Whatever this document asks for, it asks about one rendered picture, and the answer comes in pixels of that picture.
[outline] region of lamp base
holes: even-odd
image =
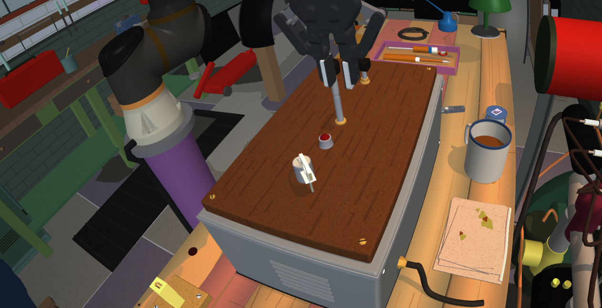
[[[474,34],[474,36],[478,36],[479,38],[483,39],[495,39],[499,36],[498,29],[496,29],[496,27],[491,27],[491,25],[486,29],[483,28],[483,25],[476,25],[470,30],[470,32]]]

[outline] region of blue lid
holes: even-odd
[[[508,112],[506,112],[506,110],[503,107],[495,105],[487,107],[485,113],[487,113],[487,115],[492,119],[496,120],[502,120],[508,116]]]

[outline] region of stack of paper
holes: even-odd
[[[501,285],[510,214],[506,206],[452,198],[433,269]]]

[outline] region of gray latch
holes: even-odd
[[[441,113],[464,113],[464,106],[446,106],[441,107]]]

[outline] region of vent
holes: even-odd
[[[9,250],[10,246],[14,244],[14,241],[17,241],[19,238],[19,234],[14,230],[9,230],[2,239],[0,239],[0,254],[4,254],[7,250]]]
[[[270,260],[272,268],[276,271],[276,275],[286,287],[310,294],[311,296],[319,297],[329,302],[334,302],[332,296],[331,285],[328,279],[315,276],[312,274],[299,271],[278,262]]]

